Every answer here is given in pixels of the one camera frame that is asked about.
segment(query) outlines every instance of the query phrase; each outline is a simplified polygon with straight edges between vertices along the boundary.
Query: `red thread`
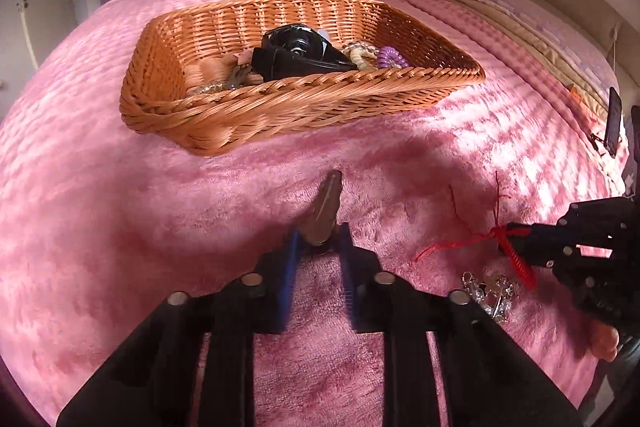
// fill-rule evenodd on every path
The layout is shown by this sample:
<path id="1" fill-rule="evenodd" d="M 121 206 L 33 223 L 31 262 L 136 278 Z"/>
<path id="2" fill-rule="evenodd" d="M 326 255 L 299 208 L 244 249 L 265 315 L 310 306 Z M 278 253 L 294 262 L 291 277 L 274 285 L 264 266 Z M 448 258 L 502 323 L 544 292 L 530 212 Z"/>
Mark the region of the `red thread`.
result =
<path id="1" fill-rule="evenodd" d="M 513 267 L 515 268 L 518 277 L 522 280 L 522 283 L 528 289 L 534 289 L 537 285 L 536 276 L 533 273 L 533 270 L 530 266 L 528 266 L 518 255 L 518 253 L 513 249 L 513 245 L 511 241 L 509 241 L 509 237 L 525 237 L 529 235 L 530 229 L 511 229 L 507 230 L 505 225 L 498 225 L 498 216 L 500 215 L 500 198 L 510 198 L 510 196 L 500 194 L 500 182 L 498 181 L 498 172 L 495 173 L 495 185 L 496 185 L 496 195 L 495 195 L 495 203 L 494 203 L 494 223 L 495 226 L 489 230 L 488 233 L 472 233 L 468 224 L 463 221 L 458 215 L 458 209 L 456 207 L 456 200 L 453 195 L 453 187 L 449 185 L 449 190 L 451 193 L 451 202 L 453 206 L 453 213 L 457 220 L 462 223 L 465 228 L 469 231 L 472 237 L 469 239 L 465 239 L 463 241 L 455 241 L 453 243 L 440 243 L 438 245 L 433 245 L 432 247 L 426 248 L 422 252 L 418 254 L 415 258 L 415 261 L 418 261 L 420 257 L 425 254 L 431 253 L 433 250 L 439 250 L 441 248 L 459 248 L 466 247 L 466 245 L 472 245 L 474 243 L 479 243 L 480 241 L 485 241 L 486 239 L 495 239 L 498 242 L 498 245 L 502 247 L 504 253 L 506 253 L 511 262 L 513 263 Z"/>

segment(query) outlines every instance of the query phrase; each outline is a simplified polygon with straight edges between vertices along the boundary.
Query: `wicker basket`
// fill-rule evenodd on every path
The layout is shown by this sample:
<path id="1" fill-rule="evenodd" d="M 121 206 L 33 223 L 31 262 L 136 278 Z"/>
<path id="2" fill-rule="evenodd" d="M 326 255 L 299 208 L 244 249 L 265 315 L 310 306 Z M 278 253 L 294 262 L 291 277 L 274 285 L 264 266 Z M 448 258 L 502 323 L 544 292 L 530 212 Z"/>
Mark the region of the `wicker basket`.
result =
<path id="1" fill-rule="evenodd" d="M 332 41 L 393 46 L 413 68 L 285 78 L 186 95 L 183 67 L 260 42 L 289 23 L 325 29 Z M 405 13 L 372 0 L 235 0 L 178 10 L 145 27 L 124 78 L 127 126 L 213 156 L 249 140 L 430 107 L 484 80 L 471 57 Z"/>

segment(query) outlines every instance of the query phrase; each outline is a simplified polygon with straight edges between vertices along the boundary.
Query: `beaded item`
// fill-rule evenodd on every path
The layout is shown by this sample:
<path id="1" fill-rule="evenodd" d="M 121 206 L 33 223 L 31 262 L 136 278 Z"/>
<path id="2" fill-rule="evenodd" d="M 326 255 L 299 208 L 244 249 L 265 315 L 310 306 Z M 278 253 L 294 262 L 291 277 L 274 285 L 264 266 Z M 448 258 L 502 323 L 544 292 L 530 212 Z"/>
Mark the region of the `beaded item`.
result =
<path id="1" fill-rule="evenodd" d="M 262 76 L 255 73 L 251 64 L 238 64 L 229 75 L 225 89 L 233 90 L 244 86 L 257 86 L 262 82 Z"/>
<path id="2" fill-rule="evenodd" d="M 349 51 L 349 58 L 353 62 L 359 71 L 375 71 L 376 67 L 376 54 L 365 50 L 363 48 L 352 48 Z"/>
<path id="3" fill-rule="evenodd" d="M 375 47 L 373 44 L 369 44 L 368 42 L 365 42 L 365 41 L 349 42 L 347 45 L 345 45 L 342 48 L 341 51 L 343 52 L 343 54 L 348 56 L 351 50 L 354 48 L 359 48 L 361 50 L 368 51 L 369 53 L 373 53 L 376 56 L 378 55 L 378 48 Z"/>
<path id="4" fill-rule="evenodd" d="M 206 94 L 208 92 L 220 92 L 226 89 L 225 84 L 223 82 L 214 82 L 212 84 L 207 84 L 206 86 L 200 87 L 192 87 L 187 90 L 187 94 L 189 96 L 193 96 L 195 94 Z"/>
<path id="5" fill-rule="evenodd" d="M 471 272 L 462 274 L 465 291 L 498 324 L 508 319 L 513 301 L 518 298 L 518 286 L 504 275 L 497 275 L 489 282 L 478 282 Z"/>

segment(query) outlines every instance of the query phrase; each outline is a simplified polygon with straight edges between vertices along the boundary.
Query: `pink bedspread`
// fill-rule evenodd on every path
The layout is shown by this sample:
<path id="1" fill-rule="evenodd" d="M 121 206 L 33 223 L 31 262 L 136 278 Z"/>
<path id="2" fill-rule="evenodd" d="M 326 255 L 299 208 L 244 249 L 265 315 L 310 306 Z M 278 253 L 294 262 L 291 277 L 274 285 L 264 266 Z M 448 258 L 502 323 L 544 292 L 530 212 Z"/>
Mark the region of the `pink bedspread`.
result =
<path id="1" fill-rule="evenodd" d="M 463 271 L 512 276 L 495 245 L 423 247 L 466 237 L 453 218 L 553 222 L 572 201 L 615 193 L 615 165 L 585 143 L 576 103 L 523 49 L 441 0 L 383 0 L 425 21 L 485 68 L 487 81 L 430 110 L 371 118 L 190 155 L 120 120 L 120 84 L 153 16 L 215 0 L 114 0 L 49 57 L 0 129 L 0 353 L 53 424 L 84 381 L 177 289 L 220 289 L 279 245 L 331 168 L 339 219 L 356 244 L 417 288 L 445 295 Z M 604 175 L 608 169 L 609 177 Z M 539 273 L 506 329 L 574 404 L 596 360 L 584 317 Z M 304 262 L 289 331 L 257 339 L 259 425 L 379 425 L 382 341 L 348 327 L 336 259 Z"/>

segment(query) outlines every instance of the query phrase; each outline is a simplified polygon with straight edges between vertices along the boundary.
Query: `jewelry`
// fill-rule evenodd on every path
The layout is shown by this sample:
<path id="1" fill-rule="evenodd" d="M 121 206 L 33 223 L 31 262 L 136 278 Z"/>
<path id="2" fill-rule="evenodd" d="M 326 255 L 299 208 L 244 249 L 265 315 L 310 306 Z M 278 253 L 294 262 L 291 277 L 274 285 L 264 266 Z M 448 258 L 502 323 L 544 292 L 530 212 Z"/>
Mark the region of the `jewelry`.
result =
<path id="1" fill-rule="evenodd" d="M 368 42 L 365 42 L 365 41 L 349 42 L 347 45 L 342 47 L 342 52 L 344 55 L 348 56 L 350 51 L 354 48 L 358 48 L 366 52 L 373 53 L 376 56 L 378 55 L 378 48 L 375 47 L 373 44 L 369 44 Z"/>
<path id="2" fill-rule="evenodd" d="M 409 63 L 406 61 L 398 50 L 391 46 L 383 46 L 378 53 L 378 68 L 385 70 L 386 68 L 408 68 Z"/>
<path id="3" fill-rule="evenodd" d="M 375 71 L 376 67 L 376 54 L 365 50 L 364 48 L 352 48 L 349 51 L 349 58 L 353 62 L 359 71 Z"/>
<path id="4" fill-rule="evenodd" d="M 518 298 L 517 283 L 510 282 L 504 275 L 497 275 L 489 282 L 478 282 L 471 272 L 462 274 L 462 285 L 469 296 L 491 315 L 498 324 L 505 323 Z"/>
<path id="5" fill-rule="evenodd" d="M 236 66 L 226 81 L 225 89 L 234 90 L 244 86 L 257 86 L 263 82 L 260 74 L 255 73 L 251 64 Z"/>
<path id="6" fill-rule="evenodd" d="M 212 84 L 207 84 L 207 86 L 196 86 L 196 87 L 191 87 L 191 89 L 187 90 L 187 94 L 189 96 L 194 96 L 196 94 L 206 94 L 209 92 L 220 92 L 222 90 L 225 90 L 225 84 L 223 84 L 222 82 L 214 82 Z"/>

